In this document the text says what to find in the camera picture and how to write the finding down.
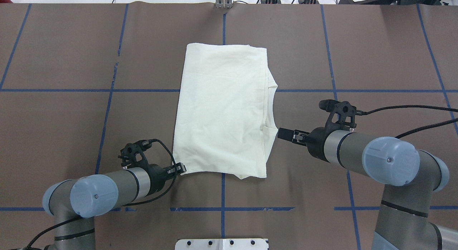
metal bracket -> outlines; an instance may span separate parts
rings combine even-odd
[[[232,8],[232,0],[216,0],[216,8]]]
[[[175,250],[268,250],[267,239],[178,240]]]

folded cloth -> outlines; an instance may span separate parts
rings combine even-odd
[[[273,121],[276,89],[266,49],[189,44],[173,147],[185,174],[266,178],[265,163],[278,131]]]

light blue joint cap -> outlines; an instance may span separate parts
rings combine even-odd
[[[438,192],[441,191],[448,183],[448,180],[450,180],[450,172],[448,171],[448,167],[443,162],[441,159],[437,158],[436,156],[430,154],[429,152],[426,152],[428,155],[434,158],[434,160],[437,162],[437,165],[439,165],[440,169],[440,183],[439,186],[433,190],[433,192]]]
[[[374,231],[374,240],[372,242],[371,250],[399,250],[393,244],[384,239],[379,233]]]
[[[410,183],[420,169],[420,155],[415,147],[394,137],[380,137],[368,143],[362,162],[371,178],[394,186]]]
[[[46,190],[46,192],[44,192],[43,199],[41,200],[41,205],[43,206],[43,209],[44,211],[46,211],[47,214],[54,216],[54,214],[52,214],[51,210],[49,209],[49,201],[51,200],[51,196],[53,195],[54,190],[56,190],[56,188],[59,187],[59,185],[61,185],[62,183],[67,182],[69,180],[71,179],[67,179],[62,182],[53,184]]]
[[[106,175],[80,178],[70,191],[70,203],[76,214],[90,218],[106,214],[118,201],[118,186]]]

